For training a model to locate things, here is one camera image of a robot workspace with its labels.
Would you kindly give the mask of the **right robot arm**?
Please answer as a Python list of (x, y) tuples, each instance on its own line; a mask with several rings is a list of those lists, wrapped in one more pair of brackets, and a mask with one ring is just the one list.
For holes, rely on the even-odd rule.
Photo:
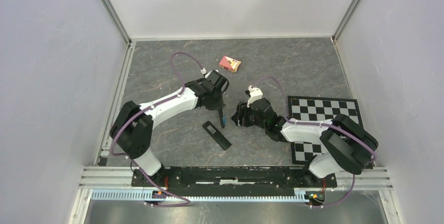
[(376, 158), (378, 141), (349, 116), (302, 121), (278, 115), (266, 98), (240, 102), (232, 121), (237, 127), (256, 126), (275, 142), (306, 142), (326, 149), (308, 159), (302, 172), (306, 185), (316, 186), (324, 177), (339, 171), (359, 175)]

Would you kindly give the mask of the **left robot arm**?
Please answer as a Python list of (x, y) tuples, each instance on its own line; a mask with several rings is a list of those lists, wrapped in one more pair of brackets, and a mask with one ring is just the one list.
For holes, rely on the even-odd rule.
[(117, 156), (114, 148), (119, 146), (122, 149), (120, 155), (135, 162), (145, 172), (144, 178), (150, 185), (160, 185), (164, 181), (164, 171), (163, 164), (150, 148), (153, 129), (182, 112), (199, 107), (216, 110), (223, 127), (223, 93), (228, 87), (229, 81), (225, 77), (215, 81), (203, 77), (152, 102), (126, 102), (109, 132), (112, 138), (110, 154)]

